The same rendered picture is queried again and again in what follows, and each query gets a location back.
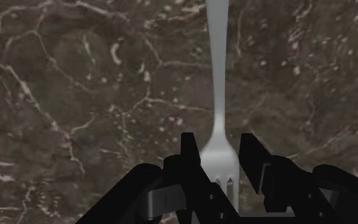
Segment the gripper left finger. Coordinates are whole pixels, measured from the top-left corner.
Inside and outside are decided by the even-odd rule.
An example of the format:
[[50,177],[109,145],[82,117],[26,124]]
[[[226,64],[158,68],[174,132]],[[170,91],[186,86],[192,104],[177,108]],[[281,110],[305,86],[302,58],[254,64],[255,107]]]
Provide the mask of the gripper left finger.
[[230,201],[200,165],[195,137],[181,135],[181,151],[163,167],[136,165],[76,224],[159,224],[175,212],[179,224],[240,224]]

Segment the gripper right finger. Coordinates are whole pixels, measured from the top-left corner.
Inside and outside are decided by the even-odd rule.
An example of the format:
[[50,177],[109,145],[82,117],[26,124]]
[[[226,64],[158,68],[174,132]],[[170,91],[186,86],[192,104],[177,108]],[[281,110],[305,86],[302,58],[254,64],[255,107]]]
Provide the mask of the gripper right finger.
[[268,214],[287,224],[358,224],[358,177],[322,164],[311,172],[291,159],[270,154],[254,134],[243,133],[239,162]]

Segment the silver metal fork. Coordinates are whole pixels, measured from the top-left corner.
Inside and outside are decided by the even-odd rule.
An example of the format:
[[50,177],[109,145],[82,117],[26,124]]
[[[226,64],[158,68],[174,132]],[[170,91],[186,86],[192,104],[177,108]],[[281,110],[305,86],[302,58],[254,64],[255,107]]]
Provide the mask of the silver metal fork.
[[226,38],[229,0],[205,0],[212,61],[214,123],[212,134],[200,152],[201,165],[211,181],[218,180],[224,193],[232,181],[231,204],[238,210],[240,167],[225,129]]

